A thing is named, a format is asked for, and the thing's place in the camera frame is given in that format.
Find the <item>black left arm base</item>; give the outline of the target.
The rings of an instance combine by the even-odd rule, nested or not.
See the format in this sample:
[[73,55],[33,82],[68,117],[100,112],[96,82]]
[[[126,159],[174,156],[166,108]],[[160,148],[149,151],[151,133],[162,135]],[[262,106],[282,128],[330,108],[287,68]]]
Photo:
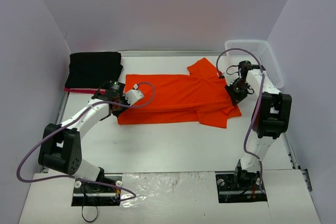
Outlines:
[[75,180],[72,192],[72,207],[82,206],[119,206],[120,190],[108,186]]

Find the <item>orange t shirt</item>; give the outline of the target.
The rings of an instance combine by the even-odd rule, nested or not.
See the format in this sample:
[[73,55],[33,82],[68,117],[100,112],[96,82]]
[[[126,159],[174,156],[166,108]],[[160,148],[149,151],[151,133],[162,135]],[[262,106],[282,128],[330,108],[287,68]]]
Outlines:
[[206,58],[187,67],[188,74],[128,74],[125,90],[135,84],[144,94],[135,109],[118,118],[120,125],[199,122],[226,128],[230,118],[241,116],[225,90],[226,81]]

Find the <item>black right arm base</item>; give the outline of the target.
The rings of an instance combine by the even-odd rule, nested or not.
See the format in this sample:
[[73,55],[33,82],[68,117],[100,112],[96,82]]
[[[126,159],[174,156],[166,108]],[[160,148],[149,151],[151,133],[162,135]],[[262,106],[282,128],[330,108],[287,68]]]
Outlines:
[[217,197],[220,204],[267,202],[267,195],[259,188],[259,174],[235,181],[233,172],[215,174]]

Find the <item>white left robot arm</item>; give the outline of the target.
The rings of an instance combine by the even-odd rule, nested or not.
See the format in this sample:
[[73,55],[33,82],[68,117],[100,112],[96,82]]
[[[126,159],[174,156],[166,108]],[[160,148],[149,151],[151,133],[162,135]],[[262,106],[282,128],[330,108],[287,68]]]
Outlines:
[[96,92],[88,104],[70,119],[56,125],[48,124],[44,130],[38,163],[63,174],[84,179],[93,191],[106,185],[104,170],[82,159],[81,140],[99,121],[110,115],[118,117],[135,104],[142,94],[131,89],[124,92],[125,84],[112,82],[105,93]]

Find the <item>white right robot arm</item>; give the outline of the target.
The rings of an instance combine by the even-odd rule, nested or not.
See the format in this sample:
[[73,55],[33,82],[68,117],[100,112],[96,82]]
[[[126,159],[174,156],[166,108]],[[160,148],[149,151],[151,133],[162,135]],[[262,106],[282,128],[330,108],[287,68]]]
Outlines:
[[251,125],[244,139],[244,155],[238,161],[233,183],[244,189],[257,180],[263,168],[260,162],[265,158],[272,143],[287,131],[292,97],[281,93],[268,78],[263,66],[242,61],[238,67],[238,78],[225,87],[233,105],[237,105],[250,94],[257,96],[251,116]]

